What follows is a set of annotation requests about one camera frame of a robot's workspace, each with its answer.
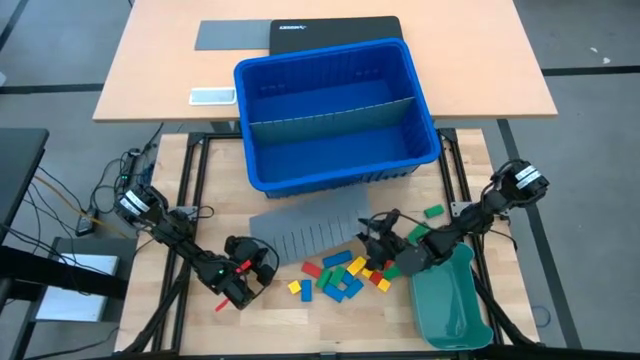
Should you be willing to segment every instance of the gray floor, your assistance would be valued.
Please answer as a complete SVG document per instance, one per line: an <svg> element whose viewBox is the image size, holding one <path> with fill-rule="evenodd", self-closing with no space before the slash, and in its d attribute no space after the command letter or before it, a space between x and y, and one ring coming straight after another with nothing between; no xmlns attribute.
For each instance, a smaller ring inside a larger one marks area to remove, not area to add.
<svg viewBox="0 0 640 360"><path fill-rule="evenodd" d="M19 0L0 1L0 29ZM540 66L640 64L640 2L516 1ZM8 85L100 83L108 72L129 12L126 0L29 0L5 47L0 71ZM582 343L587 348L640 352L640 243L634 152L640 144L637 101L640 75L556 77L547 83L560 112L557 120L518 122L511 127L523 158L533 161L552 183L540 211ZM96 125L91 122L98 93L0 96L0 126L46 127L51 132L42 165L86 204L104 164L122 151L142 146L155 125ZM439 126L451 124L439 123ZM482 127L494 165L506 160L494 121L456 123ZM174 132L179 124L165 126ZM206 130L187 124L182 131ZM40 187L61 218L76 217ZM113 223L116 219L107 218ZM43 217L43 240L64 233ZM23 206L14 223L32 235L33 209ZM549 345L563 345L562 334L526 216L514 214L512 231L532 305L552 313L539 328ZM27 249L15 239L12 246ZM26 305L15 302L0 317L0 359L14 342L15 322ZM542 323L546 314L536 308ZM64 350L106 337L117 324L40 324L28 356ZM83 352L105 355L113 339Z"/></svg>

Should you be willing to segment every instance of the green tray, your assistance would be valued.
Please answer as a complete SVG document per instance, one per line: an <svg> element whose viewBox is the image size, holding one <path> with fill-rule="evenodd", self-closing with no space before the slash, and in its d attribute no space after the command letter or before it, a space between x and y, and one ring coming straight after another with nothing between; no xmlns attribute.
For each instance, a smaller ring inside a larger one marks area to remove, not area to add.
<svg viewBox="0 0 640 360"><path fill-rule="evenodd" d="M451 259L411 277L413 316L422 338L442 350L487 346L493 331L485 325L471 275L473 250L459 244Z"/></svg>

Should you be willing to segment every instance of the toy block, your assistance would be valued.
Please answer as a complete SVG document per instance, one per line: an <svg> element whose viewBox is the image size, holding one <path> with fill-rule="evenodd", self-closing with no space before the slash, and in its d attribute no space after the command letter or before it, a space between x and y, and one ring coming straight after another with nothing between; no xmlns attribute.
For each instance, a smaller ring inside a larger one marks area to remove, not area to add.
<svg viewBox="0 0 640 360"><path fill-rule="evenodd" d="M330 278L331 278L331 270L329 269L322 270L322 274L320 275L320 277L318 278L318 281L316 282L316 287L320 289L324 289L324 287L327 286L327 283L329 282Z"/></svg>
<svg viewBox="0 0 640 360"><path fill-rule="evenodd" d="M329 284L338 287L342 278L344 277L344 273L347 272L345 268L342 266L338 266L333 270L333 274L331 275L331 279L329 279Z"/></svg>
<svg viewBox="0 0 640 360"><path fill-rule="evenodd" d="M304 264L302 264L302 272L317 279L322 274L322 269L315 264L305 261Z"/></svg>
<svg viewBox="0 0 640 360"><path fill-rule="evenodd" d="M429 228L418 225L413 230L411 230L411 232L407 236L407 239L411 244L418 245L418 240L422 239L422 237L428 234L429 231L431 231Z"/></svg>
<svg viewBox="0 0 640 360"><path fill-rule="evenodd" d="M398 276L401 276L401 275L402 275L402 272L395 265L391 266L390 268L388 268L387 270L384 271L384 278L389 280L389 281L391 281L394 278L397 278Z"/></svg>
<svg viewBox="0 0 640 360"><path fill-rule="evenodd" d="M367 279L371 277L371 275L373 274L373 271L367 269L367 268L362 268L362 276L366 277Z"/></svg>
<svg viewBox="0 0 640 360"><path fill-rule="evenodd" d="M351 265L349 265L349 267L347 267L347 271L351 275L355 275L355 274L358 273L358 271L362 270L362 268L364 267L364 265L366 263L367 263L367 260L365 258L363 258L362 256L358 256L358 258L353 260Z"/></svg>
<svg viewBox="0 0 640 360"><path fill-rule="evenodd" d="M302 289L298 280L290 282L287 286L289 287L289 291L291 291L291 294L293 295L297 294Z"/></svg>
<svg viewBox="0 0 640 360"><path fill-rule="evenodd" d="M302 293L300 293L302 302L311 302L311 293L311 280L302 280Z"/></svg>
<svg viewBox="0 0 640 360"><path fill-rule="evenodd" d="M444 207L442 205L432 206L424 211L424 215L427 219L431 219L442 214L444 214Z"/></svg>
<svg viewBox="0 0 640 360"><path fill-rule="evenodd" d="M390 287L391 287L391 283L385 279L381 279L380 283L378 284L378 289L384 292L387 292L387 290L389 290Z"/></svg>
<svg viewBox="0 0 640 360"><path fill-rule="evenodd" d="M353 255L351 254L351 251L346 250L341 253L337 253L333 256L328 256L322 259L322 265L324 265L325 268L328 268L328 267L344 264L347 261L351 261L352 259L353 259Z"/></svg>
<svg viewBox="0 0 640 360"><path fill-rule="evenodd" d="M362 283L362 281L355 279L351 283L351 285L349 285L347 289L344 291L344 295L349 299L351 299L352 297L356 296L358 291L360 291L363 287L364 287L364 284Z"/></svg>
<svg viewBox="0 0 640 360"><path fill-rule="evenodd" d="M351 285L351 283L352 283L352 282L353 282L353 280L355 280L355 279L356 279L356 278L355 278L355 276L351 275L351 274L349 273L349 270L345 271L345 272L344 272L344 275L342 276L342 282L343 282L345 285L347 285L347 286Z"/></svg>
<svg viewBox="0 0 640 360"><path fill-rule="evenodd" d="M337 302L342 302L342 299L344 299L344 292L331 284L327 284L327 286L324 287L323 291L325 294L329 295L330 298Z"/></svg>
<svg viewBox="0 0 640 360"><path fill-rule="evenodd" d="M382 280L382 273L378 272L378 271L374 271L373 274L371 274L371 277L369 278L369 280L376 284L376 286L378 286L378 284L380 283L380 280Z"/></svg>

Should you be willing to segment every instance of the yellow block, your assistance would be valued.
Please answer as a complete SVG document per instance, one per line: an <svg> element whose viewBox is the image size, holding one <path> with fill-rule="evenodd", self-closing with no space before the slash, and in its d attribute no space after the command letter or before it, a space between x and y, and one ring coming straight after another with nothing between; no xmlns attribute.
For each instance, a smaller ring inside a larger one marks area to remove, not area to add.
<svg viewBox="0 0 640 360"><path fill-rule="evenodd" d="M358 273L358 271L362 270L366 263L367 260L365 258L363 258L362 256L358 256L358 258L353 260L351 265L349 265L347 271L349 272L349 274L355 275Z"/></svg>
<svg viewBox="0 0 640 360"><path fill-rule="evenodd" d="M387 292L387 290L389 290L390 287L391 287L391 283L387 279L382 279L380 280L380 283L378 283L378 289L384 292Z"/></svg>
<svg viewBox="0 0 640 360"><path fill-rule="evenodd" d="M362 268L362 275L368 279L373 275L373 271L367 270L367 268Z"/></svg>
<svg viewBox="0 0 640 360"><path fill-rule="evenodd" d="M298 280L290 282L288 286L289 286L289 291L291 291L293 295L299 293L300 290L302 289L300 287L300 282Z"/></svg>

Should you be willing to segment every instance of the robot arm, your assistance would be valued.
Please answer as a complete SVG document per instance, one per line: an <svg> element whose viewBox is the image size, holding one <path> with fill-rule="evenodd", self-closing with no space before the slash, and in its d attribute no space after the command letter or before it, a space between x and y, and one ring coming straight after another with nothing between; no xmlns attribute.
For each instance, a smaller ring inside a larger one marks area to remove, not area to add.
<svg viewBox="0 0 640 360"><path fill-rule="evenodd" d="M413 275L440 265L451 257L453 249L466 235L486 234L496 215L536 203L546 194L548 186L547 179L531 163L511 160L491 176L491 183L482 191L480 202L465 208L450 225L431 229L417 246L391 230L400 217L405 217L397 209L378 214L386 214L384 220L374 220L376 216L359 219L368 227L366 234L358 234L369 255L367 268L382 270L387 260L395 260L403 274ZM370 231L378 233L379 239L371 237Z"/></svg>
<svg viewBox="0 0 640 360"><path fill-rule="evenodd" d="M245 308L257 296L246 281L249 271L257 274L263 288L275 276L277 266L274 269L263 261L269 249L260 248L252 238L228 237L224 247L228 257L203 250L194 242L195 219L190 218L193 214L180 208L169 210L166 198L152 186L137 185L127 191L116 202L116 213L133 226L148 228L156 241L191 265L207 288L216 295L223 293L238 309Z"/></svg>

